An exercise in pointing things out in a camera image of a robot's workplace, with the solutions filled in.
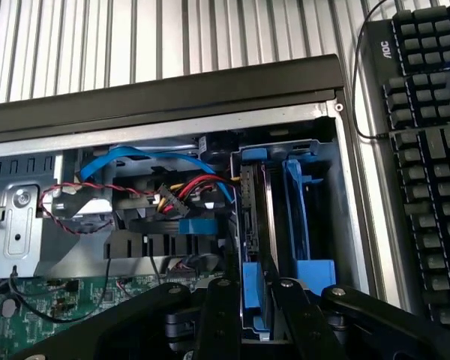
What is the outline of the green motherboard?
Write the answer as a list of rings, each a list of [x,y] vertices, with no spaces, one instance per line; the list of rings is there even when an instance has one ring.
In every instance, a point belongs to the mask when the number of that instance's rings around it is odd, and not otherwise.
[[[71,320],[87,313],[99,314],[159,284],[153,275],[138,277],[83,277],[75,279],[29,278],[18,280],[17,289],[27,294],[24,307],[0,281],[0,360],[71,327]],[[158,319],[117,331],[106,340],[100,360],[179,359],[193,345],[203,297],[190,300]]]

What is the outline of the black and silver PC case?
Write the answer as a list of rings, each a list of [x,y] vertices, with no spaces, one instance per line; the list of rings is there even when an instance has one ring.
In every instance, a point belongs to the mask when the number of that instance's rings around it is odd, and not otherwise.
[[[343,193],[338,279],[330,286],[369,294],[370,258],[353,123],[336,55],[219,70],[0,104],[0,221],[14,185],[39,188],[43,220],[34,276],[13,271],[9,290],[29,278],[133,278],[194,292],[225,275],[236,248],[236,191],[230,156],[242,146],[286,141],[334,142]],[[105,259],[113,230],[132,220],[215,219],[218,253]],[[241,318],[239,360],[302,360],[275,305],[276,340],[261,341]]]

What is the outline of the black plastic shroud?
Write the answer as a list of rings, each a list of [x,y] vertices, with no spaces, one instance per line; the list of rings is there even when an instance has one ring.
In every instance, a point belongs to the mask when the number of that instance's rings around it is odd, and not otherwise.
[[[185,257],[217,254],[218,240],[214,235],[142,235],[126,229],[113,230],[105,241],[105,259],[142,257]]]

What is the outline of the empty blue disk caddy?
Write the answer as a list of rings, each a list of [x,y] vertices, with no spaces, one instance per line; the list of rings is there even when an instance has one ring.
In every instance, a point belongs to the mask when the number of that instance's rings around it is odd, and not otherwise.
[[[323,178],[305,173],[302,163],[297,159],[284,160],[282,170],[292,273],[318,296],[336,280],[335,262],[332,259],[313,259],[311,256],[311,218],[307,210],[306,193],[308,190],[315,191],[323,183]]]

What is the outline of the black AOC keyboard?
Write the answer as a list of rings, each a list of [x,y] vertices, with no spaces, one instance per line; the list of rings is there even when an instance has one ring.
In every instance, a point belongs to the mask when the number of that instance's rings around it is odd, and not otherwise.
[[[405,292],[450,329],[450,5],[367,22],[361,54]]]

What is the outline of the silver metal bracket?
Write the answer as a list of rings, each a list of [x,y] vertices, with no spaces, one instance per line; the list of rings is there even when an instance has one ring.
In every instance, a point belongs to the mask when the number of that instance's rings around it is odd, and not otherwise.
[[[39,188],[14,185],[3,196],[0,221],[0,279],[16,272],[22,278],[35,275],[41,257],[43,220],[37,216]]]

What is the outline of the grey disk bay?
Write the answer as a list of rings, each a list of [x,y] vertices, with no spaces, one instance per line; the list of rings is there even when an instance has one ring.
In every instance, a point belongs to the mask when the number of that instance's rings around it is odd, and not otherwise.
[[[237,245],[240,253],[239,267],[241,277],[242,236],[239,229],[239,201],[241,199],[240,166],[247,159],[264,159],[267,170],[271,175],[271,189],[274,206],[274,223],[276,226],[278,274],[282,278],[298,281],[307,293],[311,302],[315,302],[319,295],[313,294],[308,286],[293,274],[290,250],[290,234],[287,218],[287,204],[285,199],[282,162],[297,159],[302,163],[305,173],[322,177],[323,183],[316,190],[308,190],[307,210],[310,212],[310,246],[314,260],[333,260],[335,277],[338,279],[338,260],[335,245],[338,243],[335,235],[340,233],[339,226],[345,219],[335,199],[341,195],[343,184],[342,166],[338,145],[335,142],[321,142],[318,139],[302,141],[286,141],[264,143],[259,145],[242,146],[230,156],[232,174],[240,178],[239,189],[235,192]]]

